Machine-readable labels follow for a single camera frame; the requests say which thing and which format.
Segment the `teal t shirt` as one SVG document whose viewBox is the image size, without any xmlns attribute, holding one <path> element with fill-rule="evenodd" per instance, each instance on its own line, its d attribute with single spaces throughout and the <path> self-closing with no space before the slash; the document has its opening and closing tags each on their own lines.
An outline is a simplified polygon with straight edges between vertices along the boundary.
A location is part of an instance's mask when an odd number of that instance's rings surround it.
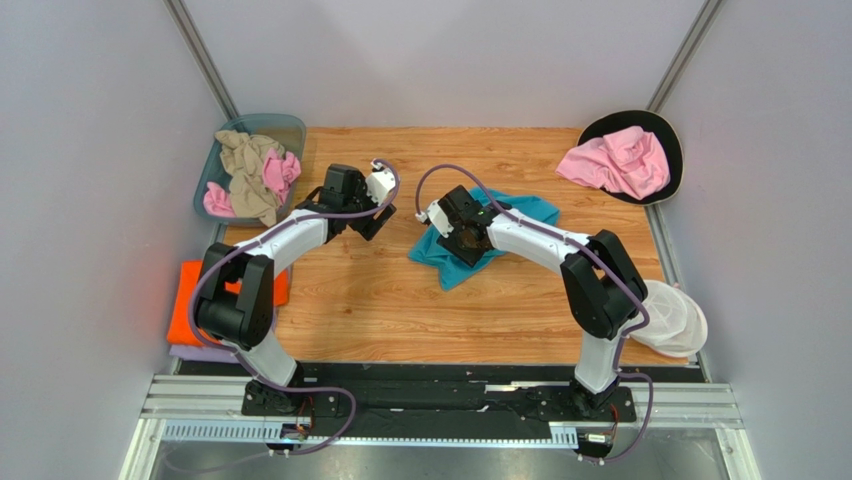
<svg viewBox="0 0 852 480">
<path fill-rule="evenodd" d="M 512 208 L 536 221 L 555 226 L 561 211 L 559 208 L 534 195 L 508 195 L 498 190 L 489 192 L 501 203 L 507 203 Z M 429 226 L 426 232 L 408 252 L 408 259 L 414 263 L 437 270 L 438 283 L 443 291 L 450 291 L 461 285 L 476 273 L 486 268 L 493 260 L 505 255 L 505 252 L 495 250 L 487 252 L 473 267 L 468 266 L 448 250 L 437 243 L 440 237 L 438 231 Z"/>
</svg>

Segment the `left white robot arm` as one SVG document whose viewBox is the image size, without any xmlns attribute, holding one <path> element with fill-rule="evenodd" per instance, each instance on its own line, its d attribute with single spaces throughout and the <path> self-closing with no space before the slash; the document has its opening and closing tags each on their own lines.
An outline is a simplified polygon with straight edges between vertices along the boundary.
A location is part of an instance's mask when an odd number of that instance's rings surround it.
<svg viewBox="0 0 852 480">
<path fill-rule="evenodd" d="M 254 238 L 205 252 L 188 304 L 192 334 L 205 346 L 231 354 L 252 376 L 251 395 L 293 413 L 307 404 L 301 364 L 272 331 L 275 280 L 306 253 L 346 229 L 372 240 L 394 215 L 400 176 L 375 159 L 372 170 L 333 164 L 322 185 L 281 222 Z"/>
</svg>

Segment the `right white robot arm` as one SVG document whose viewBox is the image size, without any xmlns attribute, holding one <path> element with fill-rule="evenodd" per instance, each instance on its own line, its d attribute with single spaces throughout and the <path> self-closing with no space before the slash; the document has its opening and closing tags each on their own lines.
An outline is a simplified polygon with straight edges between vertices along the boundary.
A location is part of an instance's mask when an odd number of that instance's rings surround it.
<svg viewBox="0 0 852 480">
<path fill-rule="evenodd" d="M 438 231 L 438 245 L 468 266 L 500 251 L 560 275 L 583 331 L 567 403 L 584 417 L 604 411 L 619 383 L 625 334 L 648 322 L 642 305 L 647 287 L 619 237 L 608 230 L 561 230 L 507 203 L 482 203 L 463 186 L 433 201 L 420 220 Z"/>
</svg>

